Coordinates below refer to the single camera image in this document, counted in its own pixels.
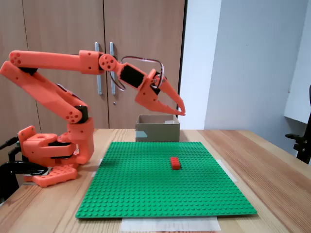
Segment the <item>green lego baseplate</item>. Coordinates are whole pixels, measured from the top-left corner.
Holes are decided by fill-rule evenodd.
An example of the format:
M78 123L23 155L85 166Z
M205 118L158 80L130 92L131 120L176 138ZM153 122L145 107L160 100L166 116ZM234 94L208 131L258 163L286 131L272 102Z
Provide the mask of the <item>green lego baseplate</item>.
M256 213L201 142L112 142L76 217Z

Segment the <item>robotic arm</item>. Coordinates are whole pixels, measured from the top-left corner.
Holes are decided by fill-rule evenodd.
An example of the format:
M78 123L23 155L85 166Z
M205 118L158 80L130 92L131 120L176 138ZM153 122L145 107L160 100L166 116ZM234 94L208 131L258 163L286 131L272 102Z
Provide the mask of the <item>robotic arm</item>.
M21 151L26 163L54 168L47 176L25 177L26 181L33 181L40 186L76 178L77 165L88 162L94 152L94 122L93 118L88 117L86 103L61 85L43 77L37 72L38 68L73 70L83 74L114 71L119 81L138 91L135 101L140 105L151 111L185 115L182 99L167 79L161 77L155 69L146 74L129 63L118 62L110 54L96 51L81 50L79 55L13 51L9 55L9 61L4 62L0 69L0 74L68 122L67 132L61 136L53 133L36 133L34 126L18 133L20 148L14 149L10 162L13 162L14 154ZM158 101L160 91L169 95L181 111ZM65 170L60 167L66 167L67 172L64 173Z

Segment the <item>wooden cabinet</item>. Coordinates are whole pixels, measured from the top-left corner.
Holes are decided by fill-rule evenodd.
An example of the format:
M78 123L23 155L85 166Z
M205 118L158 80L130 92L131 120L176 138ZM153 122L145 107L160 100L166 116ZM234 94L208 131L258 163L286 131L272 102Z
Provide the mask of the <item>wooden cabinet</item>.
M119 60L128 55L160 60L164 75L177 91L183 17L183 0L104 0L106 50L113 42ZM152 68L160 71L160 65L154 63L126 61L146 73ZM112 95L108 79L110 128L134 128L140 114L156 114L137 104L136 94L126 86L124 92L116 88ZM159 100L176 108L176 103L163 93Z
M160 60L165 76L177 90L182 44L184 0L27 0L2 1L1 60L12 50L34 50L78 54L79 50L109 53L115 43L116 57L133 55ZM154 64L128 62L149 73ZM126 86L111 94L111 79L102 74L102 91L97 92L96 75L73 71L39 69L38 72L79 96L90 106L95 128L133 128L139 114L150 111L135 103L137 91ZM66 122L36 103L19 87L1 78L1 141L28 125L42 133L61 134ZM175 108L176 104L160 94L160 100Z
M95 50L95 42L99 42L104 52L102 0L27 0L23 5L29 50L78 54L79 50ZM96 128L109 127L105 73L104 94L98 95L96 75L46 69L39 72L87 103ZM43 133L61 134L67 130L67 122L40 103L37 105Z
M0 1L0 66L12 50L27 50L22 1ZM20 87L0 75L0 144L34 125L39 131L36 102ZM0 150L0 165L8 161L8 151Z

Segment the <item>white paper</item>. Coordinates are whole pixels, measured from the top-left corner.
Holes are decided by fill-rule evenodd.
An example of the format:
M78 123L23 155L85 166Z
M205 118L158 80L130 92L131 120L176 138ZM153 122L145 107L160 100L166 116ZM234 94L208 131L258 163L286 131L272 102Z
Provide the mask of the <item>white paper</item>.
M228 170L228 168L225 167L225 165L222 163L222 161L220 159L216 159L216 161L222 167L222 169L225 171L225 173L227 173L228 177L230 177L230 179L233 182L238 182L238 180L234 177L234 175L232 175L232 173Z
M173 125L175 122L173 120L166 120L164 124Z
M147 137L145 131L136 131L136 137Z
M103 159L100 159L96 171L93 171L93 173L92 173L92 177L94 177L94 176L96 175L96 172L97 172L97 170L98 170L98 168L99 168L99 165L102 163L102 160L103 160Z
M220 231L217 217L123 218L121 232Z

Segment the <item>metal handle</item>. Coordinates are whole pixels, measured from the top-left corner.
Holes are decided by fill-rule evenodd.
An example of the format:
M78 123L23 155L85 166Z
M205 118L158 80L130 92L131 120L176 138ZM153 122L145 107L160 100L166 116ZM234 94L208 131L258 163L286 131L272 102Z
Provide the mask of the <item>metal handle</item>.
M99 43L95 42L95 51L99 52ZM101 75L97 75L97 92L99 95L102 94L102 77Z
M113 44L113 42L110 42L109 45L110 45L110 55L114 56L115 53L114 53L114 44ZM113 71L111 72L111 78L113 80L115 80L115 72L113 72ZM113 95L116 94L116 85L114 84L113 81L111 81L111 93Z

